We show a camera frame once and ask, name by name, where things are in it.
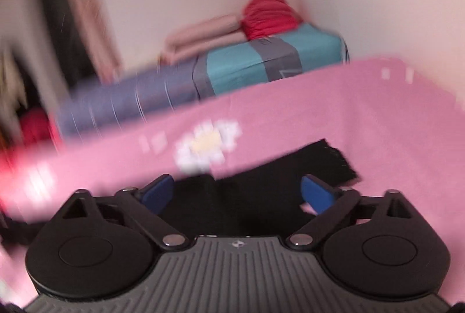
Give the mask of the black pants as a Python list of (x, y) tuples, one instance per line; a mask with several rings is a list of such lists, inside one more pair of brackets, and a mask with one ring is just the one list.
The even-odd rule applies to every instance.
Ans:
[(300, 207), (300, 182), (307, 174), (332, 187), (358, 178), (343, 154), (320, 140), (227, 178), (200, 174), (178, 180), (160, 217), (190, 239), (200, 235), (286, 238), (311, 219)]

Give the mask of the red folded blanket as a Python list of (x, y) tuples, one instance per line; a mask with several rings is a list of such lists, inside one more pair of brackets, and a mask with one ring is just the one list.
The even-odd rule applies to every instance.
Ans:
[(296, 30), (300, 15), (286, 0), (250, 0), (242, 11), (242, 30), (249, 41)]

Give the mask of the red clothes pile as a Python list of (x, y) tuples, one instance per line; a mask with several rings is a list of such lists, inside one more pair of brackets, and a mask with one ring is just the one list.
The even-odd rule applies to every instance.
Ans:
[(14, 140), (1, 125), (1, 171), (13, 169), (26, 152), (55, 145), (55, 128), (42, 108), (33, 108), (19, 119), (20, 139)]

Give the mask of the hanging clothes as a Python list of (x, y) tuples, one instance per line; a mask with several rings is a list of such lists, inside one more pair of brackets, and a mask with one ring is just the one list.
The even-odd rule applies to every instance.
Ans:
[(21, 128), (17, 110), (28, 107), (24, 79), (12, 54), (11, 48), (1, 43), (1, 125), (15, 141), (21, 140)]

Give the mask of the pink curtain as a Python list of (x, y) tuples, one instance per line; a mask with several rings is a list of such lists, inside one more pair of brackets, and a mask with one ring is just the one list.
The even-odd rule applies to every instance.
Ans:
[(68, 0), (81, 42), (101, 82), (112, 82), (121, 67), (102, 0)]

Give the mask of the dark window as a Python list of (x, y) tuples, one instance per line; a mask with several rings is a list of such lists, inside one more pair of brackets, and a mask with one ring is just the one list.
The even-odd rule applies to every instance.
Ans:
[(43, 17), (58, 65), (72, 90), (80, 82), (96, 76), (94, 66), (81, 41), (68, 0), (40, 0)]

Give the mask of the pink floral bed sheet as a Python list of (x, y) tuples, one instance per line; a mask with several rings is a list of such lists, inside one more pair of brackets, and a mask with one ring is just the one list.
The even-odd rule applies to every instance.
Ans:
[(398, 189), (419, 209), (451, 252), (441, 295), (464, 298), (464, 111), (400, 60), (326, 67), (29, 149), (1, 169), (1, 202), (35, 220), (76, 189), (106, 195), (180, 175), (185, 146), (202, 137), (217, 177), (326, 139), (360, 176), (360, 192)]

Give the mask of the teal grey striped quilt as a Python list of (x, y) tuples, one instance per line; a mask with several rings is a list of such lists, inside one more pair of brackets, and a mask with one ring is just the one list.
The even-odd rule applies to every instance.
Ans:
[(193, 81), (206, 99), (348, 61), (342, 37), (303, 23), (295, 31), (209, 51), (198, 58)]

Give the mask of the blue plaid folded quilt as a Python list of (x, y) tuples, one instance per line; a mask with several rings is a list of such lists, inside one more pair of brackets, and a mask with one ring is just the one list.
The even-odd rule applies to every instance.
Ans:
[(210, 93), (206, 59), (193, 57), (174, 66), (151, 67), (103, 84), (90, 79), (78, 85), (70, 98), (53, 115), (61, 137), (101, 133), (108, 126), (121, 127), (133, 120), (146, 120), (149, 114), (174, 110), (199, 101)]

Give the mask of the pink folded blanket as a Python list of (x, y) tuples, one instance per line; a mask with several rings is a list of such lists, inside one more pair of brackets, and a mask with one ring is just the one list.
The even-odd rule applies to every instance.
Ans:
[(169, 34), (160, 55), (162, 64), (173, 65), (190, 57), (228, 45), (246, 42), (236, 14), (214, 17)]

